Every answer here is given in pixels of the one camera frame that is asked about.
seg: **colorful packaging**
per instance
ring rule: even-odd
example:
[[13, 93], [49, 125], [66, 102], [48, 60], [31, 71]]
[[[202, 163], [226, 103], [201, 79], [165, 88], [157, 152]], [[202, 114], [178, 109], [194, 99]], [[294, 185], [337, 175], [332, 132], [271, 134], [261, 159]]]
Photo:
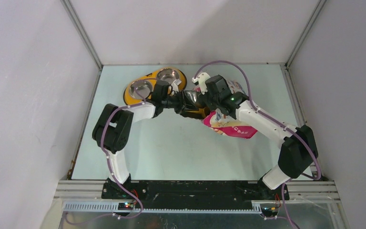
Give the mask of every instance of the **colorful packaging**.
[[[243, 92], [242, 86], [232, 80], [226, 80], [232, 93]], [[203, 124], [221, 135], [249, 139], [256, 134], [257, 130], [250, 125], [240, 122], [228, 115], [221, 113], [219, 109], [212, 111], [203, 121]]]

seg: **metal bowl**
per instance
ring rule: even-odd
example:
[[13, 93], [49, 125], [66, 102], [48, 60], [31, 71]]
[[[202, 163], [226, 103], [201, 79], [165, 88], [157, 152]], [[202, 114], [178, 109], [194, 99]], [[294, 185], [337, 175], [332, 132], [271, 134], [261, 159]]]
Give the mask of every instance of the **metal bowl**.
[[133, 82], [128, 90], [128, 93], [132, 98], [141, 100], [141, 96], [147, 98], [151, 91], [152, 84], [147, 80], [141, 80]]
[[157, 80], [163, 80], [172, 84], [174, 80], [180, 78], [179, 72], [172, 68], [164, 68], [158, 72], [156, 75]]

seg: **white tabletop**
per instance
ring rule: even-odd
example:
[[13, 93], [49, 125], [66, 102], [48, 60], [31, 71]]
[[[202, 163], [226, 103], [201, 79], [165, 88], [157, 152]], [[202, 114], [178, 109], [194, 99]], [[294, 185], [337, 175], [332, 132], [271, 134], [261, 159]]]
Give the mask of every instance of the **white tabletop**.
[[[240, 65], [252, 88], [252, 98], [276, 118], [296, 124], [284, 78], [277, 64]], [[106, 179], [109, 175], [102, 150], [92, 139], [92, 130], [108, 103], [124, 105], [125, 87], [131, 81], [164, 66], [105, 66], [100, 76], [91, 112], [83, 134], [72, 179]], [[188, 77], [200, 65], [173, 65]], [[211, 76], [237, 80], [245, 88], [241, 73], [229, 65], [204, 69]], [[157, 118], [134, 124], [125, 147], [132, 179], [140, 180], [258, 180], [277, 164], [280, 150], [257, 133], [251, 139], [222, 136], [200, 121], [183, 118], [165, 109]]]

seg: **white wall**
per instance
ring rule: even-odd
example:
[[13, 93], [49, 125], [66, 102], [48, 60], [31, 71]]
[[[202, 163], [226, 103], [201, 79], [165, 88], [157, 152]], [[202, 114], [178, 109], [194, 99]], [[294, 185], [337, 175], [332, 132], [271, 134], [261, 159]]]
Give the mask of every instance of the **white wall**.
[[291, 72], [324, 172], [366, 229], [366, 1], [328, 1]]
[[285, 62], [318, 0], [73, 0], [104, 64]]
[[40, 226], [97, 72], [59, 0], [0, 1], [0, 229]]

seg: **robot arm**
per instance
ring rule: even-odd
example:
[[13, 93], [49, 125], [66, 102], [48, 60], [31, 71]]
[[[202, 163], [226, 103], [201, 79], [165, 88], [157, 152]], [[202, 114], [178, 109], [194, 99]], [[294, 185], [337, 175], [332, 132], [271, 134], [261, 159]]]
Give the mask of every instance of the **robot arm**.
[[[182, 116], [190, 116], [188, 115], [190, 111], [205, 106], [210, 110], [220, 109], [224, 115], [229, 115], [251, 125], [274, 141], [280, 148], [278, 165], [259, 180], [259, 183], [264, 184], [271, 190], [276, 189], [290, 178], [299, 177], [312, 163], [308, 151], [290, 131], [287, 131], [288, 129], [301, 136], [317, 157], [315, 139], [312, 130], [308, 126], [304, 125], [298, 128], [284, 123], [286, 127], [281, 128], [261, 115], [261, 112], [266, 113], [263, 109], [256, 106], [257, 110], [254, 110], [249, 105], [249, 99], [245, 94], [240, 92], [232, 94], [225, 79], [220, 75], [210, 77], [208, 74], [202, 73], [197, 78], [196, 83], [200, 86], [200, 92], [180, 91], [170, 95], [168, 93], [169, 84], [165, 81], [158, 81], [151, 98], [147, 100], [149, 103], [120, 110], [113, 117], [111, 122], [117, 123], [117, 125], [116, 127], [109, 126], [105, 133], [104, 147], [111, 152], [109, 153], [109, 157], [111, 157], [111, 160], [109, 160], [110, 166], [112, 166], [115, 177], [120, 183], [124, 183], [129, 177], [123, 148], [127, 143], [131, 124], [143, 119], [157, 117], [164, 108], [174, 108], [175, 112]], [[116, 108], [112, 104], [106, 105], [95, 126], [92, 136], [98, 146], [100, 146], [106, 121]]]

